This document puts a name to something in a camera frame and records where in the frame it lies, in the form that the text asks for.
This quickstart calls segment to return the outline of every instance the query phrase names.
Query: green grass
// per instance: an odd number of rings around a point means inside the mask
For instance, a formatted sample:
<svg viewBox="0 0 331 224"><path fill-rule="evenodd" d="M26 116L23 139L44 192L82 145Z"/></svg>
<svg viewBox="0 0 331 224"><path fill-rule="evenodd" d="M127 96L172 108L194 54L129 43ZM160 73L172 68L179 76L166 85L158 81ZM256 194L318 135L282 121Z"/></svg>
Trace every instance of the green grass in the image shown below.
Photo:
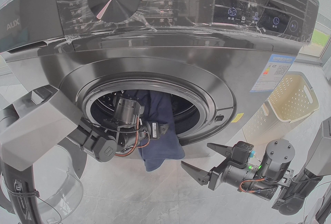
<svg viewBox="0 0 331 224"><path fill-rule="evenodd" d="M312 43L324 47L326 45L329 37L330 36L320 32L320 31L314 30L314 32L312 34Z"/></svg>

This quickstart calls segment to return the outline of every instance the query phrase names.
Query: play pause button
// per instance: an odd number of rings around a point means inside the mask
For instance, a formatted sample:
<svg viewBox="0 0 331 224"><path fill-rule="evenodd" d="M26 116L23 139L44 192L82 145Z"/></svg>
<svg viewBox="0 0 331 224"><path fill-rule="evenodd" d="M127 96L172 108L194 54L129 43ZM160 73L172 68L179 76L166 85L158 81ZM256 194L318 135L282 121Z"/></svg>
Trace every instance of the play pause button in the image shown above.
<svg viewBox="0 0 331 224"><path fill-rule="evenodd" d="M290 23L290 30L292 32L295 32L297 29L298 29L298 23L297 23L297 21L291 21L291 23Z"/></svg>

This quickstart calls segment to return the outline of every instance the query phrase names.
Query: orange cable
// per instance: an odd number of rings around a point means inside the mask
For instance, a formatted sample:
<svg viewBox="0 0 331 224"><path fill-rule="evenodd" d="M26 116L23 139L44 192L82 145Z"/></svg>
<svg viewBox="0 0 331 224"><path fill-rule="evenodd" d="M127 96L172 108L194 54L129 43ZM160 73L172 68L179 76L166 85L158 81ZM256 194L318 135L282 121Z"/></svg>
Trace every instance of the orange cable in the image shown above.
<svg viewBox="0 0 331 224"><path fill-rule="evenodd" d="M137 117L137 125L136 125L136 141L132 147L132 149L126 153L126 154L115 154L115 156L118 156L118 157L126 157L128 155L130 155L135 149L136 149L136 146L138 144L138 135L139 135L139 131L138 131L138 128L139 128L139 116Z"/></svg>
<svg viewBox="0 0 331 224"><path fill-rule="evenodd" d="M143 148L143 147L146 147L146 146L149 144L150 140L151 140L151 138L150 138L150 136L149 136L149 134L148 134L148 142L147 142L145 145L140 146L140 147L137 147L137 148Z"/></svg>
<svg viewBox="0 0 331 224"><path fill-rule="evenodd" d="M265 180L265 178L262 178L262 179L256 179L256 180L252 179L252 180L245 180L245 181L242 181L242 182L240 183L240 185L239 185L239 189L240 189L241 192L244 192L244 193L255 193L256 190L245 191L245 190L242 188L242 185L243 185L244 183L247 183L247 182L262 182L262 181L264 181L264 180Z"/></svg>

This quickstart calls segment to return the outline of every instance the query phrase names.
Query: protective plastic film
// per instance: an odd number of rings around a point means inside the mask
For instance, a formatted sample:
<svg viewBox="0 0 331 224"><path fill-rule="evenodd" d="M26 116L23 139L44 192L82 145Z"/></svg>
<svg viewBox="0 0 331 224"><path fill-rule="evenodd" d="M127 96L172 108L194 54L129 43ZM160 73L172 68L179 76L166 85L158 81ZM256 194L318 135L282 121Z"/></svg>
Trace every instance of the protective plastic film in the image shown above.
<svg viewBox="0 0 331 224"><path fill-rule="evenodd" d="M68 42L103 32L176 28L239 30L306 42L311 38L318 5L317 0L140 0L133 15L114 23L98 18L88 0L57 3Z"/></svg>

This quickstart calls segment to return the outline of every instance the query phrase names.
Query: washing machine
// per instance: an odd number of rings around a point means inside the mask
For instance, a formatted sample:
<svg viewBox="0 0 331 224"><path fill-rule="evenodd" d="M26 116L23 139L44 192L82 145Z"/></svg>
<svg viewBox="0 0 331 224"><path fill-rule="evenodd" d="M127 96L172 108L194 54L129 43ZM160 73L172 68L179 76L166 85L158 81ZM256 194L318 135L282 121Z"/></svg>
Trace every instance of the washing machine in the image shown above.
<svg viewBox="0 0 331 224"><path fill-rule="evenodd" d="M118 92L167 92L180 143L203 147L267 100L317 11L318 0L8 0L0 50L27 91L50 84L93 123Z"/></svg>

